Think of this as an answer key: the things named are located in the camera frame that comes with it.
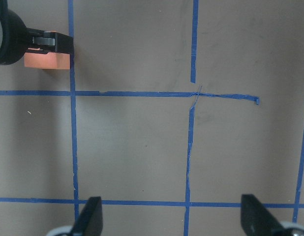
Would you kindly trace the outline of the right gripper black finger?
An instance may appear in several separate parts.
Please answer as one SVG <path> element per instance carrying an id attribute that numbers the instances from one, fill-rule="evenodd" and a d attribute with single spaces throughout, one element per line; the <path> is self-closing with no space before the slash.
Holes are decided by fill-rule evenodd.
<path id="1" fill-rule="evenodd" d="M 253 194 L 241 196 L 240 220 L 247 236 L 304 236 L 304 226 L 278 221 Z"/>
<path id="2" fill-rule="evenodd" d="M 73 226 L 50 230 L 48 236 L 100 236 L 103 230 L 101 197 L 90 197 Z"/>
<path id="3" fill-rule="evenodd" d="M 73 37 L 56 32 L 55 52 L 62 54 L 74 54 Z"/>

